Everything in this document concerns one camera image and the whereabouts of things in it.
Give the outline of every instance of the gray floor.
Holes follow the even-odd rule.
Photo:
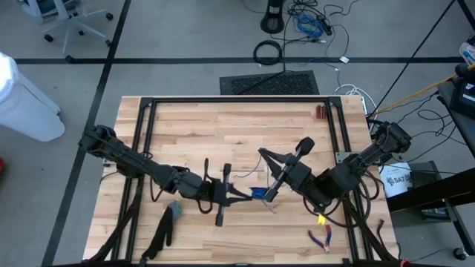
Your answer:
[[[255,10],[262,10],[265,5],[264,0],[246,2]],[[98,19],[92,24],[112,39],[123,0],[86,3],[91,10],[106,8],[116,16],[112,22]],[[349,0],[339,2],[345,7],[349,3]],[[349,57],[411,56],[448,3],[448,0],[361,0],[353,5],[350,15],[335,15],[332,23],[344,25],[350,33]],[[239,0],[132,0],[116,57],[250,57],[255,45],[269,38],[258,27],[260,20],[260,14],[249,12]],[[16,59],[61,58],[61,36],[53,43],[47,43],[40,34],[43,28],[35,25],[15,1],[0,1],[1,52]],[[472,33],[455,3],[416,56],[457,56],[461,42]],[[297,36],[292,28],[288,30],[287,38]],[[340,56],[345,40],[346,36],[337,28],[329,56]],[[288,47],[287,56],[323,56],[324,50],[323,44],[295,44]],[[104,58],[108,52],[103,43],[87,36],[78,36],[71,51],[78,58]],[[453,73],[454,66],[410,65],[383,106],[444,79]],[[61,106],[66,132],[57,140],[39,143],[0,127],[0,156],[7,162],[7,171],[0,177],[0,266],[41,264],[102,67],[19,66],[26,77]],[[326,65],[288,64],[287,67],[289,70],[313,70],[321,94],[331,94],[338,86],[335,70]],[[357,85],[379,101],[404,65],[350,63],[337,67],[341,70],[342,84]],[[280,70],[280,65],[261,67],[257,64],[113,65],[96,123],[114,124],[122,96],[217,95],[220,76]],[[400,108],[381,118],[398,120],[414,107],[416,105]],[[425,107],[447,113],[436,100]],[[415,114],[401,125],[409,134],[439,127],[438,123],[429,123]],[[443,140],[431,135],[417,138],[403,155],[405,159],[411,159]],[[458,131],[454,138],[461,139]],[[455,172],[473,167],[475,163],[465,146],[452,141],[418,159],[420,162],[428,160],[434,160],[441,171]],[[87,156],[55,264],[81,260],[101,174],[100,161]],[[475,226],[471,208],[473,210],[470,205],[460,208],[470,231]],[[452,257],[451,249],[461,243],[451,224],[423,223],[411,212],[395,213],[392,217],[403,257],[415,259],[446,248],[420,263],[474,265],[474,259],[461,262]]]

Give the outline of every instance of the office chair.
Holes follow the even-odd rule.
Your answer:
[[[69,62],[73,61],[73,58],[68,55],[67,51],[71,39],[75,32],[80,36],[84,36],[85,32],[92,36],[98,37],[111,46],[111,41],[99,31],[87,26],[83,22],[90,19],[95,19],[100,16],[105,16],[107,20],[114,19],[111,13],[107,10],[98,10],[92,13],[86,13],[82,6],[81,0],[16,0],[22,7],[22,9],[30,14],[38,24],[45,24],[51,21],[60,21],[59,24],[45,30],[43,32],[44,38],[48,42],[53,41],[53,37],[50,35],[55,30],[65,30],[66,37],[62,47],[62,54],[67,55],[66,59]]]

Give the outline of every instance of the black stand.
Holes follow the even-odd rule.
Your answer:
[[[284,19],[282,18],[282,6],[284,0],[268,0],[266,15],[261,21],[261,29],[266,33],[280,33],[284,29]]]
[[[402,194],[387,199],[390,212],[407,208],[419,207],[447,208],[449,217],[459,234],[463,248],[456,248],[453,255],[458,260],[475,255],[475,245],[463,223],[456,206],[475,202],[475,168],[455,174],[446,179],[440,179],[429,185],[414,188]]]

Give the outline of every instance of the yellow object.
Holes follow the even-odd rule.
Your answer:
[[[325,225],[325,217],[323,217],[321,214],[318,215],[318,225]]]
[[[472,70],[473,68],[475,68],[475,65],[470,65],[470,66],[468,66],[468,69],[469,69],[469,70]],[[380,114],[380,113],[382,113],[383,111],[386,111],[386,110],[388,110],[388,109],[390,109],[390,108],[393,108],[393,107],[395,107],[395,106],[397,106],[397,105],[403,103],[404,101],[406,101],[406,100],[408,100],[408,99],[411,99],[411,98],[413,98],[413,97],[415,97],[415,96],[421,95],[421,94],[423,94],[423,93],[429,91],[430,89],[436,87],[437,85],[440,85],[440,84],[443,83],[443,82],[448,82],[449,80],[455,78],[455,76],[456,76],[456,74],[454,74],[454,75],[452,75],[452,76],[450,76],[450,77],[448,77],[448,78],[446,78],[446,79],[444,79],[444,80],[442,80],[442,81],[440,81],[440,82],[437,82],[437,83],[435,83],[435,84],[433,84],[433,85],[430,85],[430,86],[428,86],[428,87],[426,87],[426,88],[424,88],[424,89],[422,89],[422,90],[420,90],[420,91],[417,91],[417,92],[415,92],[415,93],[413,93],[413,94],[411,94],[411,95],[409,95],[409,96],[406,96],[405,98],[403,98],[403,99],[401,99],[401,100],[399,100],[399,101],[397,101],[397,102],[394,102],[393,104],[388,105],[388,106],[385,107],[385,108],[381,108],[381,109],[378,111],[378,113],[375,113],[375,115],[376,115],[376,114]]]

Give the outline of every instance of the red object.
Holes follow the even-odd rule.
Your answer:
[[[3,173],[3,170],[5,169],[5,161],[0,158],[0,174]]]

